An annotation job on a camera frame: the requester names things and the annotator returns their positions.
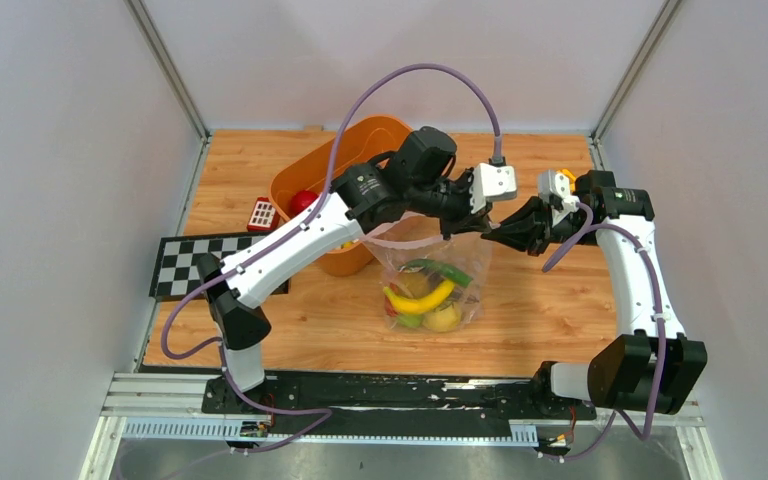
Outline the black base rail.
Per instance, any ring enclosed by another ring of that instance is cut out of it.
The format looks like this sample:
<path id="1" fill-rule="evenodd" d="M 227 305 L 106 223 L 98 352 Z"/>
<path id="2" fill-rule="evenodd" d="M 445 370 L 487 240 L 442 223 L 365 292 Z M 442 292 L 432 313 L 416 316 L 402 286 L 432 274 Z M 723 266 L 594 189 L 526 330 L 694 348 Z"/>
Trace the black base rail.
<path id="1" fill-rule="evenodd" d="M 278 409 L 272 432 L 290 434 L 328 408 L 332 415 L 317 434 L 402 437 L 503 437 L 512 420 L 568 426 L 594 417 L 582 405 L 540 407 L 531 393 L 527 379 L 270 371 L 245 399 L 224 378 L 208 380 L 201 410 L 254 414 L 255 401 Z"/>

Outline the yellow banana toy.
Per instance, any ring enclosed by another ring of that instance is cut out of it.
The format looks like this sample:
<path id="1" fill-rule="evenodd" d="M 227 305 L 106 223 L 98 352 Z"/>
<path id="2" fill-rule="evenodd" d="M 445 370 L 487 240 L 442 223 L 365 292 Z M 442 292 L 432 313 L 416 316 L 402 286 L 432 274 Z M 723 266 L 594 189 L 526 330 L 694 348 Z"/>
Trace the yellow banana toy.
<path id="1" fill-rule="evenodd" d="M 445 303 L 455 287 L 453 282 L 443 280 L 425 297 L 414 299 L 402 296 L 396 283 L 391 283 L 383 288 L 383 294 L 399 314 L 424 314 Z"/>

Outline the green apple toy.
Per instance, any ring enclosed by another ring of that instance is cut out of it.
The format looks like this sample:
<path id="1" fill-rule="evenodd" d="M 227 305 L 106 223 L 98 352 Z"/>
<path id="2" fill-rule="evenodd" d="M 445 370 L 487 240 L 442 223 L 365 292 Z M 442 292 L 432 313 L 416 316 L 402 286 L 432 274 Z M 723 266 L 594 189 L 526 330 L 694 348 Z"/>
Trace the green apple toy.
<path id="1" fill-rule="evenodd" d="M 396 317 L 396 321 L 400 326 L 410 328 L 410 329 L 418 329 L 422 326 L 424 321 L 424 315 L 423 314 L 398 314 Z"/>

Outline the red apple toy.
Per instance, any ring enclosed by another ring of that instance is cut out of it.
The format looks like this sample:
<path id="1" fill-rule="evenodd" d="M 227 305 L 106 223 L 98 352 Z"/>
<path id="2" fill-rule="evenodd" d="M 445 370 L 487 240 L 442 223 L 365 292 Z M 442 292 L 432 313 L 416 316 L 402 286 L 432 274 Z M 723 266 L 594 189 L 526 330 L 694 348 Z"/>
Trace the red apple toy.
<path id="1" fill-rule="evenodd" d="M 291 216 L 296 216 L 314 205 L 319 198 L 319 194 L 310 190 L 300 190 L 290 199 L 289 212 Z"/>

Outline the clear zip top bag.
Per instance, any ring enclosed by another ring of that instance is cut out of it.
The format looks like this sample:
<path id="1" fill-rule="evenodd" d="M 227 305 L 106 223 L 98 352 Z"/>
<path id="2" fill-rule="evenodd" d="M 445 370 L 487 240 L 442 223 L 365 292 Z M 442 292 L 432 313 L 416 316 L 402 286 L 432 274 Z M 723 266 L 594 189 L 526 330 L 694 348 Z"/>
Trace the clear zip top bag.
<path id="1" fill-rule="evenodd" d="M 382 265 L 387 326 L 400 332 L 444 334 L 482 312 L 492 247 L 477 233 L 446 240 L 438 221 L 407 213 L 363 238 Z"/>

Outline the yellow triangle bracket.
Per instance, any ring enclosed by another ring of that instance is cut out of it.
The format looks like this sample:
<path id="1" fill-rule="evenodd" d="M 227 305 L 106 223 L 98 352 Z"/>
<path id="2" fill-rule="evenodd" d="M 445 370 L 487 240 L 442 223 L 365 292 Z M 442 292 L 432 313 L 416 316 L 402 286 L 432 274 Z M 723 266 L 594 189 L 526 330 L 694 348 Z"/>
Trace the yellow triangle bracket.
<path id="1" fill-rule="evenodd" d="M 577 177 L 569 169 L 566 168 L 559 170 L 558 173 L 560 176 L 563 176 L 566 179 L 569 185 L 569 190 L 574 192 Z"/>

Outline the orange plastic basket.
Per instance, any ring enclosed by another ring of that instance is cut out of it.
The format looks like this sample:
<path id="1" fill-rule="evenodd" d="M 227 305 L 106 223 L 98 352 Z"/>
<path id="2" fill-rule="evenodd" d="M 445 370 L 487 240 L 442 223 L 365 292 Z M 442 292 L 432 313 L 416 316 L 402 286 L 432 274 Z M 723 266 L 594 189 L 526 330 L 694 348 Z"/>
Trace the orange plastic basket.
<path id="1" fill-rule="evenodd" d="M 339 176 L 348 167 L 364 163 L 371 157 L 401 146 L 413 128 L 400 119 L 387 115 L 367 117 L 348 127 L 343 133 L 334 175 Z M 285 221 L 291 212 L 293 197 L 302 190 L 319 194 L 323 189 L 326 169 L 333 142 L 328 141 L 283 168 L 273 178 L 268 198 Z M 325 273 L 345 277 L 354 275 L 373 260 L 372 253 L 362 244 L 336 249 L 316 261 Z"/>

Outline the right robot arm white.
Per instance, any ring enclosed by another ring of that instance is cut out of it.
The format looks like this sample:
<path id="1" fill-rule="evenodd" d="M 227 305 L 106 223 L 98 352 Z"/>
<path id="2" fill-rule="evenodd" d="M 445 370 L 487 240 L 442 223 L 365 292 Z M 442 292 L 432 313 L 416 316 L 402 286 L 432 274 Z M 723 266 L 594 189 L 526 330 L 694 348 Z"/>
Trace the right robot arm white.
<path id="1" fill-rule="evenodd" d="M 556 417 L 575 402 L 675 415 L 703 372 L 707 350 L 687 337 L 669 300 L 655 246 L 655 212 L 647 191 L 620 187 L 607 170 L 576 179 L 549 170 L 538 193 L 483 234 L 532 256 L 557 250 L 546 269 L 577 245 L 598 247 L 608 266 L 617 337 L 586 363 L 545 361 L 531 403 Z"/>

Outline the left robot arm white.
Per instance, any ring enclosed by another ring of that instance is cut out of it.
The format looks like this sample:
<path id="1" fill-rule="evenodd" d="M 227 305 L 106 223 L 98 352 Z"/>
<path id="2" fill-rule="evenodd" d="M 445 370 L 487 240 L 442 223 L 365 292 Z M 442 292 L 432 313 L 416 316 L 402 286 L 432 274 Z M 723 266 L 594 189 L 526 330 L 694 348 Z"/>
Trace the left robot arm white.
<path id="1" fill-rule="evenodd" d="M 311 206 L 254 246 L 221 260 L 208 257 L 199 266 L 202 284 L 194 292 L 206 297 L 218 325 L 222 368 L 230 383 L 227 397 L 243 413 L 258 411 L 266 400 L 261 343 L 271 325 L 262 305 L 281 283 L 407 212 L 438 220 L 441 240 L 488 226 L 493 201 L 484 183 L 505 166 L 499 132 L 490 161 L 451 180 L 457 147 L 433 127 L 409 131 L 396 150 L 339 171 L 339 154 L 353 131 L 341 128 L 332 141 L 323 190 Z"/>

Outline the red white block toy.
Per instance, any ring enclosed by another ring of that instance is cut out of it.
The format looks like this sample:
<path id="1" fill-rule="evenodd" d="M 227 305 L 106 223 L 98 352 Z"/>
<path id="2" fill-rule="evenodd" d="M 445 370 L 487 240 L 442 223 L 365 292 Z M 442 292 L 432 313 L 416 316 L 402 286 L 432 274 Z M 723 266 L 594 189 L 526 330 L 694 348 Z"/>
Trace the red white block toy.
<path id="1" fill-rule="evenodd" d="M 272 232 L 278 228 L 281 217 L 267 197 L 258 197 L 252 208 L 246 230 L 253 233 Z"/>

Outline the yellow pear toy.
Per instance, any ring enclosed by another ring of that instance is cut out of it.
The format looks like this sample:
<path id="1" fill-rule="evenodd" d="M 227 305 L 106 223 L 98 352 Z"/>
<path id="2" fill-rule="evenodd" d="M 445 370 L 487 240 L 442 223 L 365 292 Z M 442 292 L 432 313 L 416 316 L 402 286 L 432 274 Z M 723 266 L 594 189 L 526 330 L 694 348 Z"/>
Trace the yellow pear toy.
<path id="1" fill-rule="evenodd" d="M 435 333 L 446 333 L 459 327 L 462 320 L 462 310 L 457 303 L 451 303 L 445 307 L 427 312 L 424 315 L 422 326 Z"/>

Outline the checkerboard calibration board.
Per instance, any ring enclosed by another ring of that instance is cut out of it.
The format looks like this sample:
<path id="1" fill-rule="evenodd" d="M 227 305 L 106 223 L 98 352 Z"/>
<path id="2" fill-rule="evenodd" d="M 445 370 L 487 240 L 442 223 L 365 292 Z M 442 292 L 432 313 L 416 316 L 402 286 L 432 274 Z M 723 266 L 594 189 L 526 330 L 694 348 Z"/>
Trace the checkerboard calibration board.
<path id="1" fill-rule="evenodd" d="M 158 301 L 183 299 L 201 284 L 196 264 L 202 256 L 221 260 L 265 237 L 263 233 L 234 232 L 161 238 L 148 296 Z"/>

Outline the green cucumber toy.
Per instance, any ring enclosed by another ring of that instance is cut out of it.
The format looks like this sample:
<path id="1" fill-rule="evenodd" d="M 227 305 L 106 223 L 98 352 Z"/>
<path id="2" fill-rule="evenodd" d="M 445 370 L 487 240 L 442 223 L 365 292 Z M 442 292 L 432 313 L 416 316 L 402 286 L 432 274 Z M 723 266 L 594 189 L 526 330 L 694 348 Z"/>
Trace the green cucumber toy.
<path id="1" fill-rule="evenodd" d="M 399 267 L 400 271 L 422 269 L 429 270 L 461 288 L 468 288 L 473 281 L 472 276 L 456 266 L 428 258 L 414 259 Z"/>

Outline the red orange peach toy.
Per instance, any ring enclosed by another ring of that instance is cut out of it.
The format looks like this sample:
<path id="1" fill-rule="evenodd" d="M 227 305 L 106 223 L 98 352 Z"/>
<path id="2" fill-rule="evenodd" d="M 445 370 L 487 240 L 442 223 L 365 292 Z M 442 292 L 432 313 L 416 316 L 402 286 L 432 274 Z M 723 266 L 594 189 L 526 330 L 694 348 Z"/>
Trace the red orange peach toy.
<path id="1" fill-rule="evenodd" d="M 387 297 L 384 298 L 384 309 L 385 309 L 385 313 L 387 314 L 388 317 L 398 317 L 399 316 L 399 313 L 393 308 L 390 300 Z"/>

